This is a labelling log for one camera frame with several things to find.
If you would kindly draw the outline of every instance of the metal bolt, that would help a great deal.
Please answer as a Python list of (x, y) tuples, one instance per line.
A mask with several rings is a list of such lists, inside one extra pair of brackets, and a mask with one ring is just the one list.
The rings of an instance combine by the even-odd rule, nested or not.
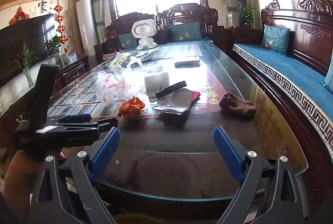
[(249, 151), (247, 154), (248, 154), (249, 157), (256, 157), (257, 156), (257, 153), (255, 151)]
[(78, 157), (85, 157), (87, 155), (86, 151), (79, 151), (78, 152)]
[(284, 155), (280, 156), (280, 159), (282, 162), (287, 162), (288, 161), (288, 158)]
[(46, 162), (51, 162), (53, 160), (53, 156), (52, 155), (49, 155), (46, 157)]

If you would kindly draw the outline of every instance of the white robot toy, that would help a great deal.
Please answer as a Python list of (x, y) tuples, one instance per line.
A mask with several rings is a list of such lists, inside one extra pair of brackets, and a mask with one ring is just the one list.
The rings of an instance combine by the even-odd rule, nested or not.
[(135, 38), (140, 39), (137, 50), (142, 50), (146, 47), (148, 49), (157, 47), (152, 38), (156, 35), (157, 31), (157, 24), (152, 19), (135, 22), (132, 27), (132, 34)]

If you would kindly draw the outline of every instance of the drawer handle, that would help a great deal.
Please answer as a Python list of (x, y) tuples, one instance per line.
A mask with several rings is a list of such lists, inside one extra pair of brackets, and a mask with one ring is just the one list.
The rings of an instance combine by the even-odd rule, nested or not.
[(18, 116), (19, 118), (16, 119), (17, 122), (21, 122), (22, 121), (22, 115)]

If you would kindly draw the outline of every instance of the stack of papers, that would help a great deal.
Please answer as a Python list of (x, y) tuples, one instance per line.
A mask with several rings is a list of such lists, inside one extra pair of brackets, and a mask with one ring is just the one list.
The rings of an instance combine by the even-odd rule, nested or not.
[(168, 94), (163, 100), (158, 101), (154, 109), (164, 113), (181, 115), (190, 110), (199, 100), (200, 93), (188, 89), (180, 89)]

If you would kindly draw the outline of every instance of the teal pillow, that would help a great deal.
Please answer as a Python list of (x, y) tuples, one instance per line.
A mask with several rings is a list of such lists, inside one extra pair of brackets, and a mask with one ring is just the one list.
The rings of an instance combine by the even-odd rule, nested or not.
[(170, 29), (173, 41), (201, 39), (199, 22), (170, 25)]
[(136, 38), (132, 33), (118, 35), (118, 41), (122, 48), (130, 49), (138, 46)]
[(321, 81), (322, 84), (330, 93), (333, 94), (333, 51), (331, 56), (331, 64), (328, 68), (328, 72), (324, 81)]
[(265, 25), (264, 38), (261, 46), (268, 48), (280, 55), (287, 55), (290, 29)]

